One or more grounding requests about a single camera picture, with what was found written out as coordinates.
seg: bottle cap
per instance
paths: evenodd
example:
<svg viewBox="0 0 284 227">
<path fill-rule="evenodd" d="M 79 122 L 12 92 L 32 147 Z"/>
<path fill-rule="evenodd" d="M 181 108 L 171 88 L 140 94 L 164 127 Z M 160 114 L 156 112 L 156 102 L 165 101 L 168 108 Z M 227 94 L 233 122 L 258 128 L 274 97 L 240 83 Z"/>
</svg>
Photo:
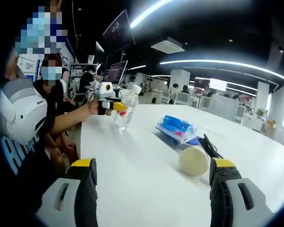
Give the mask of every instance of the bottle cap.
<svg viewBox="0 0 284 227">
<path fill-rule="evenodd" d="M 133 87 L 132 87 L 131 91 L 133 91 L 135 94 L 139 94 L 141 89 L 142 88 L 140 86 L 138 86 L 136 84 L 133 84 Z"/>
</svg>

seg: potted plant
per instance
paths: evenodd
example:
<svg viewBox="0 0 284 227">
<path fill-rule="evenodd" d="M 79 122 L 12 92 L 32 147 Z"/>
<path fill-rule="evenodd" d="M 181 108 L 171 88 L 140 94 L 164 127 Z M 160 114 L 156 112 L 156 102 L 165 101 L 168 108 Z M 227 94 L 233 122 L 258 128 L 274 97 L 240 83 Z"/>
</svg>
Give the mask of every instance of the potted plant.
<svg viewBox="0 0 284 227">
<path fill-rule="evenodd" d="M 261 117 L 264 117 L 265 114 L 265 110 L 263 110 L 262 108 L 257 109 L 257 118 L 260 119 Z"/>
</svg>

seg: office desk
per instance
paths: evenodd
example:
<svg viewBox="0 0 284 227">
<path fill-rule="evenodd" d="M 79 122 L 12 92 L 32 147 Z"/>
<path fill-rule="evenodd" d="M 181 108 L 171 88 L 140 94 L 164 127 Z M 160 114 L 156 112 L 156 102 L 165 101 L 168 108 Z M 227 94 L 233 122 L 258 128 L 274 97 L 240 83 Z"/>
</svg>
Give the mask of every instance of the office desk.
<svg viewBox="0 0 284 227">
<path fill-rule="evenodd" d="M 282 206 L 284 146 L 189 106 L 139 105 L 123 133 L 115 129 L 114 116 L 91 116 L 82 123 L 81 158 L 97 160 L 99 226 L 210 226 L 209 173 L 187 178 L 178 172 L 177 151 L 155 129 L 165 114 L 195 122 L 242 177 L 263 191 L 273 212 Z"/>
</svg>

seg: plastic water bottle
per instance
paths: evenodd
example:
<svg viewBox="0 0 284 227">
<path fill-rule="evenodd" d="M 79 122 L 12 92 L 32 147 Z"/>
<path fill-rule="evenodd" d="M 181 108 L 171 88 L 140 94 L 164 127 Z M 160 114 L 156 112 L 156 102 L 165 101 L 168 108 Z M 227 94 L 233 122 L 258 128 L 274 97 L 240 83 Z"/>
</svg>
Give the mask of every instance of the plastic water bottle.
<svg viewBox="0 0 284 227">
<path fill-rule="evenodd" d="M 115 115 L 115 126 L 119 130 L 127 128 L 131 121 L 135 107 L 139 104 L 141 87 L 133 85 L 132 89 L 122 98 L 121 102 L 127 107 L 126 110 L 118 111 Z"/>
</svg>

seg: computer monitor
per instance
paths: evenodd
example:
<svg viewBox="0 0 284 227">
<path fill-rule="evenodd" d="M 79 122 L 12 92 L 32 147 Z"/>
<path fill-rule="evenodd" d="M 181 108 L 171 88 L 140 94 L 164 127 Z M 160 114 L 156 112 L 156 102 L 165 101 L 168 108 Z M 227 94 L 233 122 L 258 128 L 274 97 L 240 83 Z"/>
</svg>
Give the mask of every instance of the computer monitor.
<svg viewBox="0 0 284 227">
<path fill-rule="evenodd" d="M 117 86 L 120 86 L 124 70 L 127 66 L 127 62 L 128 61 L 123 61 L 117 64 L 113 64 L 110 67 L 106 82 L 112 82 L 113 84 L 117 84 Z"/>
<path fill-rule="evenodd" d="M 124 10 L 103 33 L 104 48 L 108 54 L 135 45 L 133 32 Z"/>
</svg>

